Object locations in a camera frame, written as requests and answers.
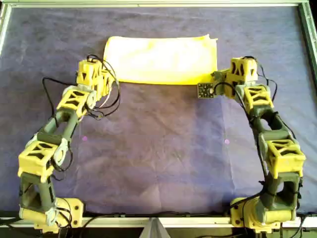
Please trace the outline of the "right gripper yellow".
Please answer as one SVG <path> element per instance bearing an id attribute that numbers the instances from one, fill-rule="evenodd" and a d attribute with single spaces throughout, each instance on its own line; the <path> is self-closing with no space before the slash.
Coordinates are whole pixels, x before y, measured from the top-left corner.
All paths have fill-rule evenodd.
<path id="1" fill-rule="evenodd" d="M 229 70 L 225 73 L 224 82 L 232 87 L 237 85 L 255 86 L 257 84 L 257 61 L 254 57 L 232 58 Z M 218 80 L 218 71 L 211 74 L 213 80 Z"/>

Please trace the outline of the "left gripper yellow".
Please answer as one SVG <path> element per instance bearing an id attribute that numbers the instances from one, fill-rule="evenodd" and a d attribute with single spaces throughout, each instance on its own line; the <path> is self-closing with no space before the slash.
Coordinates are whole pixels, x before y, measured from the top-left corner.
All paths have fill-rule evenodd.
<path id="1" fill-rule="evenodd" d="M 102 71 L 102 63 L 99 60 L 86 59 L 79 62 L 76 83 L 95 90 L 97 92 L 97 101 L 111 92 L 114 81 L 115 79 L 110 72 L 107 70 Z"/>

